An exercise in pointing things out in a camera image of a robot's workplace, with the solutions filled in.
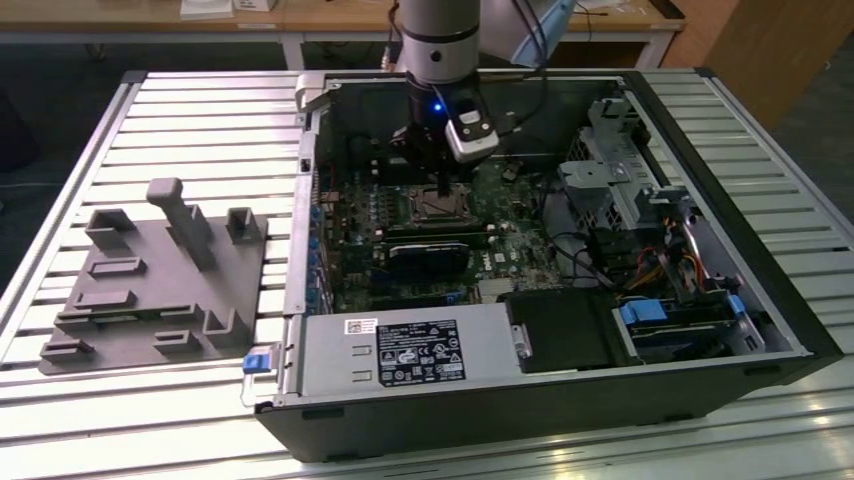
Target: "table leg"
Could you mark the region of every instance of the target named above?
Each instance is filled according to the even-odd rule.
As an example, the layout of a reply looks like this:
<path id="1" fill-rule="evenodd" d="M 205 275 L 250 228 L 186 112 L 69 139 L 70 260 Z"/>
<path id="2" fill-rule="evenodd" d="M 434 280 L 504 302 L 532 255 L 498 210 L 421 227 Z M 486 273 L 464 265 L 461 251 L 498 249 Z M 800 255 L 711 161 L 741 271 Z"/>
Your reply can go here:
<path id="1" fill-rule="evenodd" d="M 281 34 L 281 50 L 284 51 L 284 61 L 288 64 L 288 70 L 305 70 L 302 41 L 304 35 L 298 32 Z"/>
<path id="2" fill-rule="evenodd" d="M 652 38 L 643 46 L 635 68 L 648 70 L 660 66 L 673 33 L 672 31 L 663 31 L 652 34 Z"/>

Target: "power supply label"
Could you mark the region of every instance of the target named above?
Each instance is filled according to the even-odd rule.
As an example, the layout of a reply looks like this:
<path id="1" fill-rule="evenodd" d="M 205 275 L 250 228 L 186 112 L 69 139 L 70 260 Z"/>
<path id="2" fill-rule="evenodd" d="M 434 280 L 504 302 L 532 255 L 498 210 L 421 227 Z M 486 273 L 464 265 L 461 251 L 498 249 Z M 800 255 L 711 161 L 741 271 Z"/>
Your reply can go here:
<path id="1" fill-rule="evenodd" d="M 456 320 L 377 325 L 376 361 L 382 387 L 465 380 Z"/>

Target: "wooden cabinet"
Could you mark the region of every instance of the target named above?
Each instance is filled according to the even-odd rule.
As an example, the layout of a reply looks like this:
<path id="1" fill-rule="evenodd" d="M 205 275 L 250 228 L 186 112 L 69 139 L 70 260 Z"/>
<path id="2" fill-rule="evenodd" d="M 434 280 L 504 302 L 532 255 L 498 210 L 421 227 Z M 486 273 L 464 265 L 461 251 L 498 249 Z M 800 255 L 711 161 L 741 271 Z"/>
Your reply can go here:
<path id="1" fill-rule="evenodd" d="M 854 1 L 671 1 L 687 25 L 661 66 L 711 68 L 772 128 L 854 29 Z"/>

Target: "metal slotted tabletop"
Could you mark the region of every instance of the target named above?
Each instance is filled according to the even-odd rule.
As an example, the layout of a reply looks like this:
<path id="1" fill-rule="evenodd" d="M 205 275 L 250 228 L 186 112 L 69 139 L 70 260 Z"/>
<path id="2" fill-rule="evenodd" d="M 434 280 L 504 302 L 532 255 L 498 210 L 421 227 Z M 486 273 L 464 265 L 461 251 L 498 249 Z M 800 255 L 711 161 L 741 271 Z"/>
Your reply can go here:
<path id="1" fill-rule="evenodd" d="M 256 342 L 280 339 L 296 73 L 150 73 L 122 83 L 0 301 L 0 478 L 779 478 L 854 475 L 854 357 L 708 417 L 342 464 L 300 464 L 241 401 L 240 360 L 42 376 L 38 352 L 74 283 L 97 208 L 160 218 L 153 177 L 184 180 L 208 217 L 269 218 Z M 713 79 L 645 74 L 845 354 L 851 226 Z M 676 172 L 660 151 L 665 174 Z M 256 393 L 272 393 L 269 378 Z"/>

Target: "wooden desk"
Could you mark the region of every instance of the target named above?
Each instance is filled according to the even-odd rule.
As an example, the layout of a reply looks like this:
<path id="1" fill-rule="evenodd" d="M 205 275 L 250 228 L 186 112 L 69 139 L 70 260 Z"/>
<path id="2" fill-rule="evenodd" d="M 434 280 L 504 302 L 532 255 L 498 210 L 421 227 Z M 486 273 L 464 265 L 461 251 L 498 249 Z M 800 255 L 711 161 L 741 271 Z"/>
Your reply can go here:
<path id="1" fill-rule="evenodd" d="M 273 10 L 233 18 L 181 21 L 180 0 L 0 0 L 0 43 L 276 42 L 288 69 L 305 68 L 305 42 L 384 42 L 390 0 L 278 0 Z M 576 14 L 563 42 L 643 44 L 636 66 L 656 67 L 681 20 L 665 19 L 648 0 L 607 13 Z"/>
<path id="2" fill-rule="evenodd" d="M 181 21 L 180 0 L 0 0 L 0 43 L 281 43 L 284 6 Z"/>
<path id="3" fill-rule="evenodd" d="M 305 42 L 385 41 L 392 0 L 280 1 L 286 1 L 284 51 L 288 66 L 296 65 L 301 59 L 301 44 Z M 641 43 L 636 67 L 657 67 L 673 33 L 681 30 L 684 21 L 664 18 L 648 0 L 628 0 L 620 7 L 593 9 L 591 13 L 607 15 L 591 15 L 589 23 L 587 15 L 572 15 L 560 41 Z"/>

